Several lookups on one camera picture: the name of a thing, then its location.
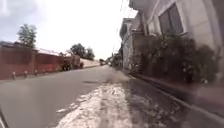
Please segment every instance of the road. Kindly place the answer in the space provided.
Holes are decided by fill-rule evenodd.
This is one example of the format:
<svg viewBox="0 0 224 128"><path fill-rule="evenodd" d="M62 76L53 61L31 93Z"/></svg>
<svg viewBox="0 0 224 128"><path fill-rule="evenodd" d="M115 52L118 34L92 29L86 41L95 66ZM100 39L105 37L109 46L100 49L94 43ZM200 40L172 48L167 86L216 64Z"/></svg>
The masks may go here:
<svg viewBox="0 0 224 128"><path fill-rule="evenodd" d="M10 128L221 128L107 66L0 84Z"/></svg>

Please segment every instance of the bush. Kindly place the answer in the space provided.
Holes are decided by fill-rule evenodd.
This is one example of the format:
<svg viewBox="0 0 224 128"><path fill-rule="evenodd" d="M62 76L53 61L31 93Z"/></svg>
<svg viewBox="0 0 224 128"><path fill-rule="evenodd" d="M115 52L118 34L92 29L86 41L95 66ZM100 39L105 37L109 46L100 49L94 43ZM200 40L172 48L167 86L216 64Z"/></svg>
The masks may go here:
<svg viewBox="0 0 224 128"><path fill-rule="evenodd" d="M215 80L218 60L208 46L178 36L150 36L139 46L140 73L187 83Z"/></svg>

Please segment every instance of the road marking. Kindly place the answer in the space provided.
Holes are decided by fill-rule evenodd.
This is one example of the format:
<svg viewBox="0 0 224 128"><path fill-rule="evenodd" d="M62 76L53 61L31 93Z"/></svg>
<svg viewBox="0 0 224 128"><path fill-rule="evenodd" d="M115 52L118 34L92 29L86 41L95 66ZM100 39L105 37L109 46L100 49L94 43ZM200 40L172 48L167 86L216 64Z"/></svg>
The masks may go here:
<svg viewBox="0 0 224 128"><path fill-rule="evenodd" d="M2 126L2 128L6 128L4 123L3 123L2 117L0 118L0 125Z"/></svg>

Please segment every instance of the sidewalk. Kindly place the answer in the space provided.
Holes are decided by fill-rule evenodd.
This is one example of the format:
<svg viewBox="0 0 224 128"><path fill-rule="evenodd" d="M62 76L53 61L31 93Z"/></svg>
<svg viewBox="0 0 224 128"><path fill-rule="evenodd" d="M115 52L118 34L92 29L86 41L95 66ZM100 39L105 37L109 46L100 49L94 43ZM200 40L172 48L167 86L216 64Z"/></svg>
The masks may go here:
<svg viewBox="0 0 224 128"><path fill-rule="evenodd" d="M197 105L224 118L224 87L202 87L199 85L189 87L184 84L169 83L142 75L136 75L136 77L185 102Z"/></svg>

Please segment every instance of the balcony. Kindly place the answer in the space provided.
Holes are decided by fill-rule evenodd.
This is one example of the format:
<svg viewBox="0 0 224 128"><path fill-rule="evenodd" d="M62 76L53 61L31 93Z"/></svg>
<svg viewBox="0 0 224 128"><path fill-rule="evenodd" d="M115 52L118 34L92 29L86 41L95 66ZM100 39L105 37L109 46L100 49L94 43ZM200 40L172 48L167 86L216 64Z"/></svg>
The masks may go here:
<svg viewBox="0 0 224 128"><path fill-rule="evenodd" d="M150 1L155 0L129 0L129 7L134 10L143 10Z"/></svg>

